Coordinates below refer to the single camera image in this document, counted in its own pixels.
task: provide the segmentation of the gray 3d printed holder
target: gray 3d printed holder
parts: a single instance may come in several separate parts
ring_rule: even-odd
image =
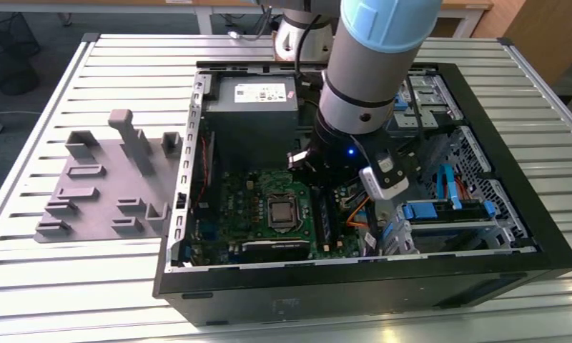
[[[132,118],[128,109],[110,113],[108,124],[122,140],[70,133],[70,157],[36,227],[37,242],[153,238],[169,224],[182,141],[177,132],[146,139]]]

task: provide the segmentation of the white worktable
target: white worktable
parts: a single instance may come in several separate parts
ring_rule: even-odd
[[[172,6],[161,5],[138,5],[138,4],[97,4],[88,3],[84,0],[77,3],[69,1],[57,2],[56,0],[46,1],[16,1],[0,0],[1,12],[48,12],[60,14],[60,19],[64,25],[69,23],[66,13],[164,13],[177,14],[188,13],[197,16],[198,32],[200,34],[212,34],[212,19],[213,14],[261,14],[261,9],[257,6],[197,6],[190,5],[189,2],[181,1],[181,6],[172,0]],[[477,27],[480,17],[484,12],[491,8],[487,4],[468,4],[461,9],[441,9],[439,12],[440,18],[455,18],[460,22],[456,31],[453,32],[455,38],[468,38]],[[280,9],[273,9],[274,14],[280,14]]]
[[[158,239],[34,242],[69,132],[117,138],[114,108],[133,110],[148,138],[184,132],[194,63],[225,59],[272,60],[270,39],[104,35],[80,44],[0,191],[0,342],[572,342],[572,272],[469,309],[196,329],[150,296]],[[492,40],[431,39],[417,60],[460,65],[572,246],[572,114],[517,52]]]

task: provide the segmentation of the screw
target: screw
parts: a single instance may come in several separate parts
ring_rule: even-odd
[[[361,121],[369,121],[371,120],[371,113],[363,113],[360,115],[360,120]]]

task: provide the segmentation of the power supply label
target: power supply label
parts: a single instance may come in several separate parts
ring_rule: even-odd
[[[237,84],[236,102],[286,102],[286,85]]]

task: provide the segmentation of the white sticker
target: white sticker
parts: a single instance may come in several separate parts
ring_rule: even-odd
[[[285,102],[285,84],[238,84],[236,102]]]
[[[364,241],[369,244],[369,246],[375,249],[375,244],[377,244],[377,240],[375,239],[373,236],[371,236],[371,234],[367,232],[367,234],[364,235]]]

